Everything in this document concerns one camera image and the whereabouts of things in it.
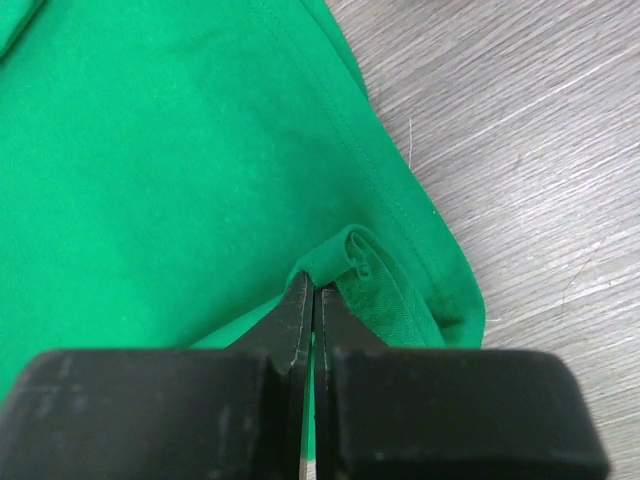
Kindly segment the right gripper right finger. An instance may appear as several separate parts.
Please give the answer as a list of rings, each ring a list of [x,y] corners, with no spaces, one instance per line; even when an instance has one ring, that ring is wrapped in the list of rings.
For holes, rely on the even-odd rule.
[[[555,355],[386,345],[332,288],[314,299],[321,479],[605,479],[580,387]]]

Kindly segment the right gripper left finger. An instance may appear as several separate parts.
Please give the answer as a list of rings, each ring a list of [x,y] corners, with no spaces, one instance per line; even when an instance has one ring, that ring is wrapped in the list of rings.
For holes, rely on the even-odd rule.
[[[5,479],[295,479],[314,287],[224,349],[73,349],[35,357],[1,411]]]

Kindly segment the green t shirt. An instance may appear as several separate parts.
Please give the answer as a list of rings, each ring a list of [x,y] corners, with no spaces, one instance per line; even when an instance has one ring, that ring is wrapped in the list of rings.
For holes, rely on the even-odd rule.
[[[38,355],[224,349],[298,274],[477,348],[459,244],[322,1],[1,5],[1,411]]]

